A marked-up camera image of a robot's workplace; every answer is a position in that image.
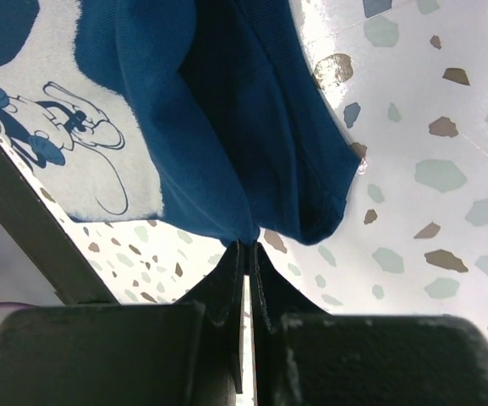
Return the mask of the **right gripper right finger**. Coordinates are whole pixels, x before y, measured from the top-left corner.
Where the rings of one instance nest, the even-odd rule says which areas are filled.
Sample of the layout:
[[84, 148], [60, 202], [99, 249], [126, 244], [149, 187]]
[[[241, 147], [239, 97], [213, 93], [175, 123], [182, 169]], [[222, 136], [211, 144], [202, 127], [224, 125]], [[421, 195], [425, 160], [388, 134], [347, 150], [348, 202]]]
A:
[[332, 315], [249, 251], [259, 405], [488, 405], [488, 342], [451, 315]]

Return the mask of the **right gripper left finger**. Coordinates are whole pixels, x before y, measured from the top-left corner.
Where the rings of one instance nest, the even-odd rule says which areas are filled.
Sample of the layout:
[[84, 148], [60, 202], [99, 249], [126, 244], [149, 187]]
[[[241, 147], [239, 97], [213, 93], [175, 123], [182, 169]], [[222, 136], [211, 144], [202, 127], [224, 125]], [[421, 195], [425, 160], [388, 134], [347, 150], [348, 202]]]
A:
[[244, 247], [173, 304], [36, 307], [0, 326], [0, 406], [233, 405]]

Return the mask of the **blue t shirt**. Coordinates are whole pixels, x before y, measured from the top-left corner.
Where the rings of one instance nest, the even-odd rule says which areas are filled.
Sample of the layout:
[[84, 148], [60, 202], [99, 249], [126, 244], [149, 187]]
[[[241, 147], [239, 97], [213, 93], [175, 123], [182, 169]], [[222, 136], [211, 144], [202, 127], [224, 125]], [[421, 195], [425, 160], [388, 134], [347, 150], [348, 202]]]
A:
[[316, 244], [359, 158], [285, 1], [0, 1], [0, 134], [78, 222]]

